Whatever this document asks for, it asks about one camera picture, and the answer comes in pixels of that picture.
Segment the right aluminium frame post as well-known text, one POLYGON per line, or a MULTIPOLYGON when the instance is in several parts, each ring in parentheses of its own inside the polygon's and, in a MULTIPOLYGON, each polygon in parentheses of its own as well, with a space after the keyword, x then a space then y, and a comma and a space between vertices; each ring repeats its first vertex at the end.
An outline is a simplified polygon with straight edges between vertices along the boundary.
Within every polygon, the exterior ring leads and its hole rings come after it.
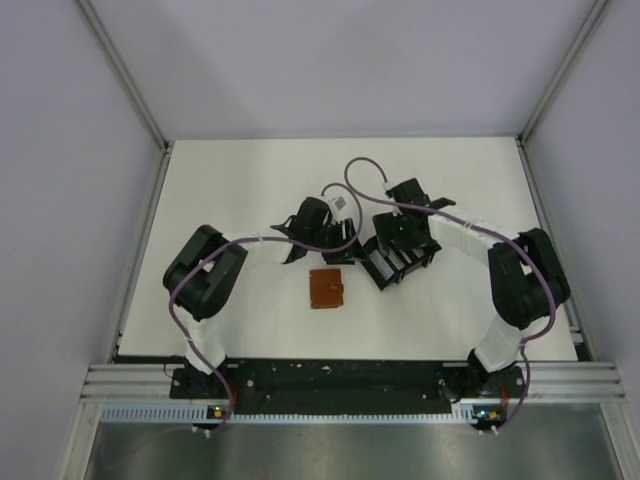
POLYGON ((533 138, 548 110, 553 105, 564 84, 568 81, 569 76, 587 48, 591 38, 606 17, 611 4, 612 1, 610 0, 596 0, 591 2, 586 17, 582 20, 577 32, 563 54, 560 63, 554 70, 553 75, 546 84, 541 96, 525 122, 524 127, 517 136, 518 145, 521 148, 525 148, 533 138))

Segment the left aluminium frame post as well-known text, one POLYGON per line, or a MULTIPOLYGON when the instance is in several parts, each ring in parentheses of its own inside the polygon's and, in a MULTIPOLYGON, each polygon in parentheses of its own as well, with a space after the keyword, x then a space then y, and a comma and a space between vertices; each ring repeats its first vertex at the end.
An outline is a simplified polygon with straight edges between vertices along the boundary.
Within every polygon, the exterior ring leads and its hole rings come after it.
POLYGON ((166 152, 170 147, 170 141, 165 137, 158 122, 155 120, 151 109, 147 105, 134 77, 121 57, 93 2, 89 0, 75 0, 74 4, 84 19, 107 65, 143 128, 158 149, 161 152, 166 152))

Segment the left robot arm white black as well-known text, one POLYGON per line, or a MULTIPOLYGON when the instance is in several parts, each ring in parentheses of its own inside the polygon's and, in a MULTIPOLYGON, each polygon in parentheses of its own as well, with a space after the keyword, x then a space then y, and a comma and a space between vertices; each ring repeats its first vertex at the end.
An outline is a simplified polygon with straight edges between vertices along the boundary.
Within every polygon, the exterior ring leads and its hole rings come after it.
POLYGON ((199 226, 171 262, 162 278, 169 293, 169 313, 186 344, 186 360, 195 368, 192 384, 205 396, 216 396, 226 387, 227 374, 220 367, 226 353, 214 319, 230 297, 242 271, 262 264, 289 265, 309 252, 325 262, 357 258, 358 236, 363 226, 362 206, 357 214, 344 212, 345 201, 307 197, 298 211, 265 232, 225 234, 199 226))

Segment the aluminium frame post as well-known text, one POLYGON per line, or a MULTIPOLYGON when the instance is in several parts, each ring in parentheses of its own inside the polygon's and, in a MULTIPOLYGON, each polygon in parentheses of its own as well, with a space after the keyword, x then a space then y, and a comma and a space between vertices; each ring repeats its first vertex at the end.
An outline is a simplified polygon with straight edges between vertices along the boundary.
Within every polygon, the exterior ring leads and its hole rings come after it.
POLYGON ((525 122, 524 127, 517 136, 518 145, 521 148, 525 148, 533 138, 548 110, 553 105, 564 84, 568 81, 569 76, 587 48, 591 38, 606 17, 611 4, 612 1, 610 0, 596 0, 591 2, 586 17, 582 20, 577 32, 563 54, 560 63, 554 70, 553 75, 546 84, 541 96, 525 122))
POLYGON ((158 149, 161 152, 166 152, 170 147, 170 141, 165 137, 158 122, 155 120, 151 109, 147 105, 134 77, 121 57, 93 2, 89 0, 75 0, 74 4, 84 19, 107 65, 143 128, 158 149))

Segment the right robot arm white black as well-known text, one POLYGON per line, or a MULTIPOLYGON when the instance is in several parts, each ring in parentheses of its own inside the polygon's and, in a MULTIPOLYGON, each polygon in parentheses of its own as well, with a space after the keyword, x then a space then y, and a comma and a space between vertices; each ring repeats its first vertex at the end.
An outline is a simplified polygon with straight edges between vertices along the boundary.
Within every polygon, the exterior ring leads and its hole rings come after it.
POLYGON ((488 269, 495 309, 486 334, 468 356, 466 380, 487 396, 504 380, 503 371, 531 341, 527 329, 544 318, 546 335, 570 287, 549 235, 540 228, 517 232, 472 217, 448 198, 429 198, 417 179, 385 189, 390 211, 373 217, 375 235, 367 247, 368 269, 381 288, 428 265, 452 247, 488 269))

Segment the brown leather card holder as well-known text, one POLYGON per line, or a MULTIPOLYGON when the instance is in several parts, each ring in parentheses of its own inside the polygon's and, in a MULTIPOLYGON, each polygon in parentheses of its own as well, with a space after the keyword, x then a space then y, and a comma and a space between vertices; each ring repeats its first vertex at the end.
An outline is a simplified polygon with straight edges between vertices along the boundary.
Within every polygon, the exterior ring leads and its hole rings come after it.
POLYGON ((339 268, 314 269, 309 272, 310 306, 314 310, 344 305, 344 284, 339 268))

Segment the aluminium front rail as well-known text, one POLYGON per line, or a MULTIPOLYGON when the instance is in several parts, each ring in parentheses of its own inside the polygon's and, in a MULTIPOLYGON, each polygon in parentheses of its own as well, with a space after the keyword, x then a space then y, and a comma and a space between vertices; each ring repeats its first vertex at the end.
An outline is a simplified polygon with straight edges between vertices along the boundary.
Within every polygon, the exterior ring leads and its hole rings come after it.
MULTIPOLYGON (((175 367, 160 364, 96 364, 81 390, 86 401, 165 401, 175 367)), ((533 362, 530 403, 623 402, 626 392, 610 362, 533 362)))

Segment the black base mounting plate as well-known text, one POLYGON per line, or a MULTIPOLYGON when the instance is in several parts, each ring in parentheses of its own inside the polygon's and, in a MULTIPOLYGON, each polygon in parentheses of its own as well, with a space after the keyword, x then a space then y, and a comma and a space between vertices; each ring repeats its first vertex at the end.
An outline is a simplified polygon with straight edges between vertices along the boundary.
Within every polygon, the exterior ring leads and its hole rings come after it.
POLYGON ((518 366, 483 374, 439 361, 228 358, 215 374, 174 370, 174 400, 229 400, 239 415, 408 415, 449 413, 462 399, 500 404, 519 397, 518 366))

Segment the black card rack box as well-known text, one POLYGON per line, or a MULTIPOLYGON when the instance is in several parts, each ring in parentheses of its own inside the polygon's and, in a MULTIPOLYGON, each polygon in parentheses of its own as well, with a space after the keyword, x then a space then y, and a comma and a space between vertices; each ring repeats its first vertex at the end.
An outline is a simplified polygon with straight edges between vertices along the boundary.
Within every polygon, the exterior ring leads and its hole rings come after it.
POLYGON ((402 250, 392 245, 387 253, 383 253, 376 237, 371 237, 364 244, 367 260, 361 265, 380 291, 394 284, 400 284, 408 275, 416 270, 427 268, 440 246, 402 250))

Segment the credit cards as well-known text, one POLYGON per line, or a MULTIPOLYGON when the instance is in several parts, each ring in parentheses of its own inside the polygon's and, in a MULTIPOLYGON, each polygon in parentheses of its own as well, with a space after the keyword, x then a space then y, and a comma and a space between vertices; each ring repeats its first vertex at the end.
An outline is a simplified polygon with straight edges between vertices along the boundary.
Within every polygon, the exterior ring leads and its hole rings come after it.
POLYGON ((403 252, 399 255, 394 252, 383 255, 380 251, 374 251, 371 254, 371 261, 385 281, 393 281, 396 283, 402 281, 407 275, 412 273, 416 267, 415 263, 405 258, 403 252))

